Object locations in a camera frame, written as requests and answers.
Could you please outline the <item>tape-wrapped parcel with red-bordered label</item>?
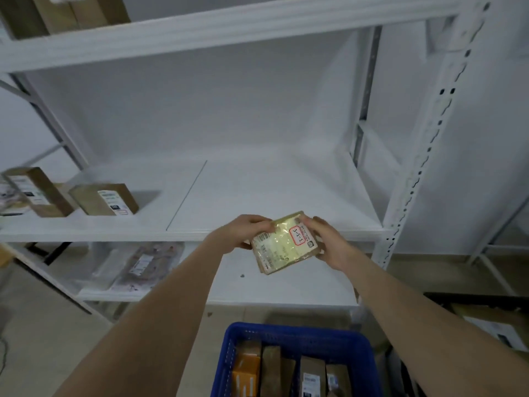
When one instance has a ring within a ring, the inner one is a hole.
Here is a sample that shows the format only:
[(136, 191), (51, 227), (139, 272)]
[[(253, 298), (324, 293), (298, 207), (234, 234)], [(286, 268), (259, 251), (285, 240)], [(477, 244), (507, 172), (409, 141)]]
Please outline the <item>tape-wrapped parcel with red-bordered label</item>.
[(274, 232), (250, 241), (261, 273), (270, 275), (321, 253), (322, 243), (301, 221), (303, 211), (274, 220)]

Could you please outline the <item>white metal rack frame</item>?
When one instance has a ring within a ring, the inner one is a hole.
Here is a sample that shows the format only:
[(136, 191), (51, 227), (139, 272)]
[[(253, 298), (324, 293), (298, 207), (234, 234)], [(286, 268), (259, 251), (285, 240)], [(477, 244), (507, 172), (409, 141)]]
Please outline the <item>white metal rack frame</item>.
[(467, 265), (484, 266), (506, 295), (529, 286), (529, 187), (515, 196), (475, 246)]

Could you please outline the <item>black crate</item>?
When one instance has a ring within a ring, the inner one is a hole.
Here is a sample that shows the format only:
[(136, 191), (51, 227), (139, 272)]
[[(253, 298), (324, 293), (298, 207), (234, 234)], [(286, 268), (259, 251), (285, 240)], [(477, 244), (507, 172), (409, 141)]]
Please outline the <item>black crate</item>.
[(426, 292), (424, 295), (452, 313), (454, 312), (450, 308), (451, 304), (463, 304), (481, 305), (529, 314), (529, 297), (434, 292)]

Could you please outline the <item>person's right hand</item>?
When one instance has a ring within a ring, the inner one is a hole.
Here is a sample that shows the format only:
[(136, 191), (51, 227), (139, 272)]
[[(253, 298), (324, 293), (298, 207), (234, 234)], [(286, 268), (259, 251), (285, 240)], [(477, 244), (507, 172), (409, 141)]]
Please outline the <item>person's right hand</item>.
[(317, 255), (318, 259), (349, 276), (353, 272), (354, 264), (361, 255), (361, 251), (345, 240), (338, 230), (325, 220), (323, 220), (321, 233), (323, 237), (321, 240), (322, 252)]

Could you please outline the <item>flat cardboard box with label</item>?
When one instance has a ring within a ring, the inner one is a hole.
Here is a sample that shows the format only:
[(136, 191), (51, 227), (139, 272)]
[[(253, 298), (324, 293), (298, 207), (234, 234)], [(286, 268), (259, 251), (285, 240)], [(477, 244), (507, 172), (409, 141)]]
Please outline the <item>flat cardboard box with label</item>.
[(140, 210), (125, 184), (76, 185), (68, 193), (89, 216), (131, 216)]

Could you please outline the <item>clear bag parcel with label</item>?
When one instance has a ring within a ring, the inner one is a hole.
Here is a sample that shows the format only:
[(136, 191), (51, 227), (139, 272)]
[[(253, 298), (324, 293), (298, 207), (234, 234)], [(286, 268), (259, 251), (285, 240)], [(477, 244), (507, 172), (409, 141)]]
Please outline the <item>clear bag parcel with label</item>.
[(0, 179), (0, 217), (23, 215), (31, 211), (18, 191), (10, 184)]

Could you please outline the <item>small brown parcel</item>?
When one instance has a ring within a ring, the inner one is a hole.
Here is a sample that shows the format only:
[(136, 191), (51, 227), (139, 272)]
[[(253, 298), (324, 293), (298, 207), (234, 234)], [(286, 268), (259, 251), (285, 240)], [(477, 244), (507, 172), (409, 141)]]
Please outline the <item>small brown parcel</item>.
[(353, 397), (346, 365), (326, 364), (327, 397)]

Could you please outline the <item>white plastic bag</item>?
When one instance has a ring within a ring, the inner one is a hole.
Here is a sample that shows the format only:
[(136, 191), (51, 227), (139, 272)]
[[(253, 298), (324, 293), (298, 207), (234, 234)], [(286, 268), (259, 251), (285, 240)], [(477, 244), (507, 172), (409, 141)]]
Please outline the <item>white plastic bag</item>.
[(136, 252), (135, 246), (122, 246), (110, 251), (108, 257), (93, 273), (89, 288), (105, 291), (111, 287), (117, 277), (128, 264), (129, 259)]

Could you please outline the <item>tall brown cardboard parcel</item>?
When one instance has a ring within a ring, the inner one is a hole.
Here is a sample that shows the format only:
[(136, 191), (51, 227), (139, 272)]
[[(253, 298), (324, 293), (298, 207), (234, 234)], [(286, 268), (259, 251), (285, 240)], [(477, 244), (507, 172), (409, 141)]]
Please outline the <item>tall brown cardboard parcel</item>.
[(280, 346), (266, 346), (263, 349), (260, 397), (282, 397)]

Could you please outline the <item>cardboard box with white label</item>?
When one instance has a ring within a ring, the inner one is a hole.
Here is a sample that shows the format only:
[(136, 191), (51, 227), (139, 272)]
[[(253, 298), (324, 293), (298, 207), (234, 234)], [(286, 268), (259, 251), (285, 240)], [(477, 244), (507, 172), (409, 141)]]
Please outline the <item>cardboard box with white label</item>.
[(529, 361), (529, 314), (481, 305), (451, 304), (450, 308)]

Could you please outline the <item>clear plastic bag parcel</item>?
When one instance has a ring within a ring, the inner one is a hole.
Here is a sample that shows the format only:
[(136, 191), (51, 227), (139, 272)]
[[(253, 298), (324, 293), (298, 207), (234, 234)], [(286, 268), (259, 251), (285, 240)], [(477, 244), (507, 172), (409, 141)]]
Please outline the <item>clear plastic bag parcel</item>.
[(184, 242), (147, 242), (129, 257), (109, 288), (113, 292), (146, 293), (180, 263)]

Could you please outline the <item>person's right forearm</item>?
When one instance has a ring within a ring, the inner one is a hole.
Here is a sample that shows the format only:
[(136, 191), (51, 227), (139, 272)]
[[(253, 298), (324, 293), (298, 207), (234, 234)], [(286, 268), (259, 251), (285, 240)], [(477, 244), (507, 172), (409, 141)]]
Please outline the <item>person's right forearm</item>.
[(529, 397), (529, 364), (356, 250), (340, 270), (428, 397)]

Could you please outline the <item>large cardboard box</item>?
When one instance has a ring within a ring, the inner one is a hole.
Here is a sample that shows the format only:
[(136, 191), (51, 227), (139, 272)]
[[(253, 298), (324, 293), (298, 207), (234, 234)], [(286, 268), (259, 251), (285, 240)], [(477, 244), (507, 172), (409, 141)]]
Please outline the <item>large cardboard box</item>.
[(68, 2), (33, 0), (49, 34), (60, 34), (80, 29), (75, 14)]
[(33, 0), (0, 0), (0, 17), (13, 39), (49, 35)]
[(69, 5), (82, 30), (131, 22), (123, 0), (75, 0)]

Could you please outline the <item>brown parcel with white label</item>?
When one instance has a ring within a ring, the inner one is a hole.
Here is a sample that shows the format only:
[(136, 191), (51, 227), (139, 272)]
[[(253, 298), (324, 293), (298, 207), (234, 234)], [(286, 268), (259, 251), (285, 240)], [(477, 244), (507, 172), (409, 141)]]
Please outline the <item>brown parcel with white label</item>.
[(301, 356), (299, 368), (299, 397), (325, 397), (326, 363), (313, 357)]

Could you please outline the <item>person's left hand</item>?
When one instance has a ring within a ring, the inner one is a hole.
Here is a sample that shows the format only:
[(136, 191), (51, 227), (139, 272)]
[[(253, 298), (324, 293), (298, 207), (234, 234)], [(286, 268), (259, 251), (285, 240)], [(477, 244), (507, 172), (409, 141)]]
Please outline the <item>person's left hand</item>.
[(231, 253), (236, 248), (251, 250), (250, 241), (259, 235), (253, 233), (253, 223), (262, 220), (271, 219), (255, 214), (239, 215), (234, 220), (212, 231), (206, 237), (205, 243), (222, 254)]

